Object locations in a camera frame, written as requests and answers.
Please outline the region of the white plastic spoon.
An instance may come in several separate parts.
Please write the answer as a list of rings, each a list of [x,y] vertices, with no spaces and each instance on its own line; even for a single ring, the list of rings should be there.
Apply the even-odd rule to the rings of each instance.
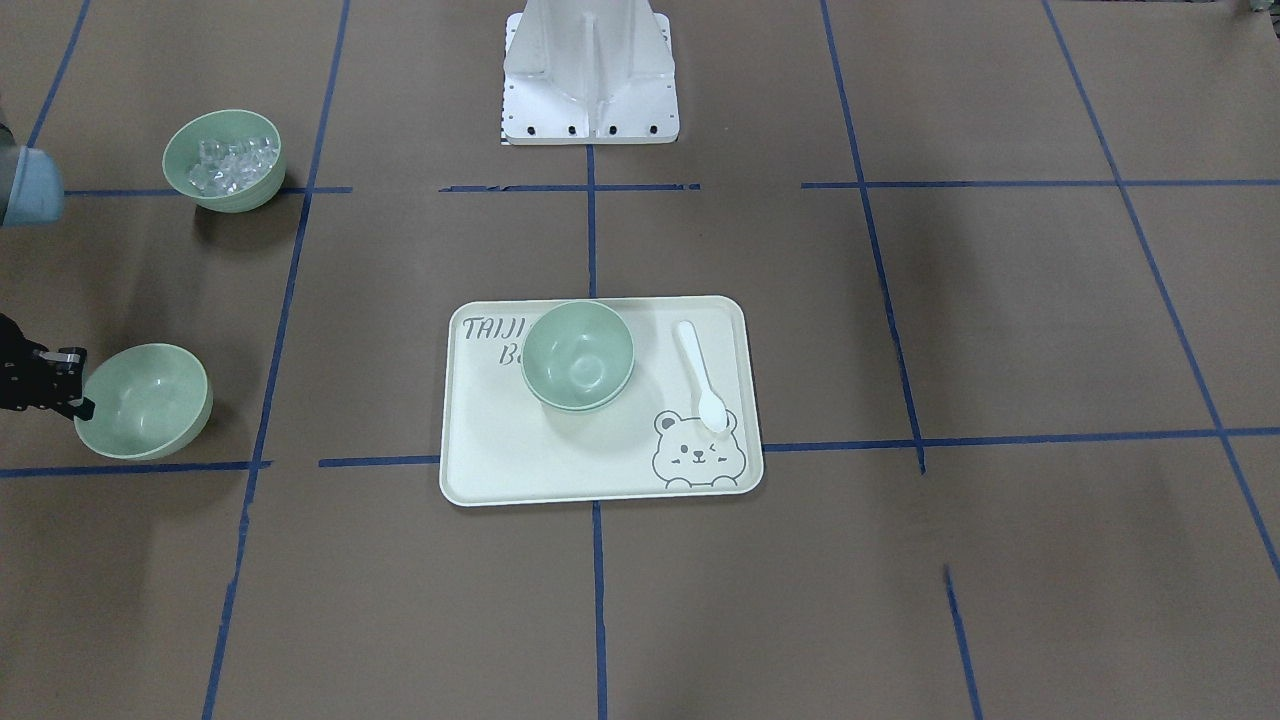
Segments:
[[[722,397],[712,387],[695,325],[689,320],[677,322],[675,333],[692,377],[694,402],[698,418],[710,433],[717,436],[728,433],[730,411]]]

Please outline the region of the ice cubes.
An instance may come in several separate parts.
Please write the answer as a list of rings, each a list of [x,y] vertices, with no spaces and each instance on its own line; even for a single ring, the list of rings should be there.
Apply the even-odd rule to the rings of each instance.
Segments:
[[[279,156],[279,143],[268,136],[230,142],[202,138],[186,179],[202,197],[225,197],[262,181]]]

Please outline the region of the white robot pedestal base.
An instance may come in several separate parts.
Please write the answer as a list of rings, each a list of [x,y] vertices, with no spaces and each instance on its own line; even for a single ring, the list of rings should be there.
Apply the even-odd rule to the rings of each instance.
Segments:
[[[676,142],[672,40],[649,1],[527,1],[506,19],[502,142]]]

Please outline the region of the cream bear tray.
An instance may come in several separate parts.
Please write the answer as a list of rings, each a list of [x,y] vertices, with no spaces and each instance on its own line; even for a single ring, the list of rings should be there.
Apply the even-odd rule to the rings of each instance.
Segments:
[[[522,346],[552,300],[476,301],[451,318],[440,488],[460,506],[744,495],[764,459],[742,309],[722,295],[605,299],[627,322],[631,386],[596,413],[557,413],[524,384]],[[696,331],[730,432],[698,418],[676,338]]]

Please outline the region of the green bowl with ice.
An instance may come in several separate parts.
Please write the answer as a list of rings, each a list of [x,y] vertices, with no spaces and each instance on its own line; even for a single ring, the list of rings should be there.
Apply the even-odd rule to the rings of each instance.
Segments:
[[[187,122],[170,137],[161,164],[174,191],[210,211],[230,214],[274,199],[287,174],[279,129],[244,109],[210,111]]]

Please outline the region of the green bowl front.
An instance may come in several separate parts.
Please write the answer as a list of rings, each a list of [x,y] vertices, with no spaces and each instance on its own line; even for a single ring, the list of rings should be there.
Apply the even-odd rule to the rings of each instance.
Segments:
[[[212,414],[214,393],[205,365],[187,348],[140,345],[113,355],[84,383],[93,402],[76,433],[104,457],[143,461],[188,446]]]

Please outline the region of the green bowl on tray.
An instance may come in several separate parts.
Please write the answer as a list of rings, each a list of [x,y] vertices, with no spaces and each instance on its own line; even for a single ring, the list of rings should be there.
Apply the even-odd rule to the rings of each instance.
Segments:
[[[630,386],[632,375],[620,380],[580,384],[567,377],[543,379],[527,375],[524,384],[544,407],[557,413],[596,413],[613,404]]]

